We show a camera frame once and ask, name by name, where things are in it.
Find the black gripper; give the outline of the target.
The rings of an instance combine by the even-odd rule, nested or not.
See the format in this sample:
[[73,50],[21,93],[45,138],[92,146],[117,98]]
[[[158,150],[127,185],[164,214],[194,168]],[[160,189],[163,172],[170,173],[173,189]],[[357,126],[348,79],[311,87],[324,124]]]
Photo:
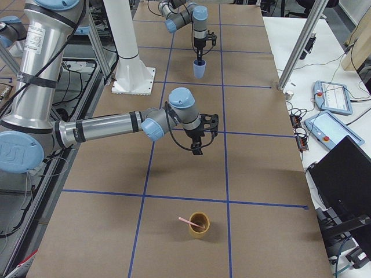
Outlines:
[[205,38],[196,38],[193,37],[193,44],[197,52],[197,61],[202,63],[202,51],[204,47],[206,46],[206,39]]
[[186,135],[192,139],[191,143],[191,150],[192,154],[197,156],[197,155],[202,155],[202,137],[205,136],[204,130],[203,129],[192,129],[192,130],[187,130],[185,129]]

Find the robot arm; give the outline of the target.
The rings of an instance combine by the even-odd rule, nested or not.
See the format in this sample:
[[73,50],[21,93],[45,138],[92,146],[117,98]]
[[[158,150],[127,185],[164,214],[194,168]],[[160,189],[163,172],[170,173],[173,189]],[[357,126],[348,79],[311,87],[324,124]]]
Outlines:
[[153,141],[177,125],[192,140],[190,151],[202,153],[201,138],[209,116],[199,112],[191,91],[174,89],[160,108],[107,115],[74,122],[51,122],[63,52],[85,17],[86,1],[27,1],[30,25],[17,74],[11,111],[1,118],[1,170],[26,173],[53,151],[77,143],[143,131]]
[[207,29],[208,9],[206,6],[191,2],[186,6],[187,1],[160,1],[158,11],[165,18],[166,28],[174,33],[189,23],[192,23],[193,46],[196,47],[197,59],[195,65],[202,66],[206,62],[202,59],[203,49],[207,41],[216,45],[216,38],[213,32]]

